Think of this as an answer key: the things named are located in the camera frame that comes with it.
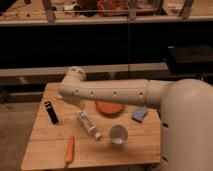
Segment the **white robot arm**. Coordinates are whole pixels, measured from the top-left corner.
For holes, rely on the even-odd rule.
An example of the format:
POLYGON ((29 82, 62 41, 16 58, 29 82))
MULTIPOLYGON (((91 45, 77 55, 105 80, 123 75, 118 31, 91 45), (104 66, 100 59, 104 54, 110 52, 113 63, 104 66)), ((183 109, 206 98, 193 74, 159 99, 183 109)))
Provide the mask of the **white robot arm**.
POLYGON ((197 79, 88 81, 79 67, 68 69, 59 94, 146 106, 160 112, 161 171, 213 171, 213 86, 197 79))

